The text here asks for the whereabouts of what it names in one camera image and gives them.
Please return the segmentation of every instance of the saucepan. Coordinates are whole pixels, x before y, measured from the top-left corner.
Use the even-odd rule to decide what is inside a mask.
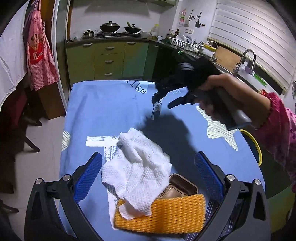
[[[139,27],[135,27],[134,24],[131,26],[129,22],[127,22],[127,25],[128,25],[128,27],[124,27],[124,29],[129,33],[137,33],[142,30]]]
[[[83,38],[93,38],[94,37],[94,31],[91,31],[90,29],[87,30],[87,32],[83,33]]]
[[[100,29],[103,32],[115,32],[120,28],[120,26],[117,23],[112,23],[112,21],[109,21],[108,23],[103,23],[102,26],[100,26]]]

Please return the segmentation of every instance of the blue gripper pad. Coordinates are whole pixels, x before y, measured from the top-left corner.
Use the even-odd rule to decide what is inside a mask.
[[[96,176],[102,168],[102,165],[103,158],[100,153],[97,153],[91,160],[88,161],[88,165],[74,186],[74,200],[77,204],[79,201],[86,198],[94,180],[96,179]]]
[[[224,198],[223,178],[225,177],[225,174],[223,171],[218,166],[211,164],[202,151],[195,155],[194,164],[197,167],[211,198],[221,203]]]

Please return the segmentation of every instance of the apron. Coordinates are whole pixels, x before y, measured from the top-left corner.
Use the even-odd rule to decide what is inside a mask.
[[[35,4],[27,41],[27,65],[36,91],[59,81],[40,15],[41,0]]]

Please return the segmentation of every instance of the wok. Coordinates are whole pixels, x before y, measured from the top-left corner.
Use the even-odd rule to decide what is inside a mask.
[[[100,26],[100,29],[103,32],[115,32],[120,28],[120,26],[117,23],[112,23],[112,21],[109,21],[108,23],[102,24]]]
[[[134,24],[131,26],[129,22],[127,22],[127,25],[128,25],[128,27],[124,27],[124,29],[129,33],[137,33],[142,30],[139,27],[135,27]]]

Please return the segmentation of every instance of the dish rack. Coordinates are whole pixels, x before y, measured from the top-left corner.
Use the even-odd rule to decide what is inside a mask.
[[[178,40],[178,39],[174,39],[174,38],[171,38],[171,37],[168,37],[168,38],[169,38],[170,43],[172,45],[179,46],[179,47],[181,47],[183,49],[186,49],[186,50],[192,51],[192,52],[194,52],[194,49],[197,49],[197,51],[199,51],[199,47],[197,46],[197,44],[193,45],[193,44],[190,44],[190,43]]]

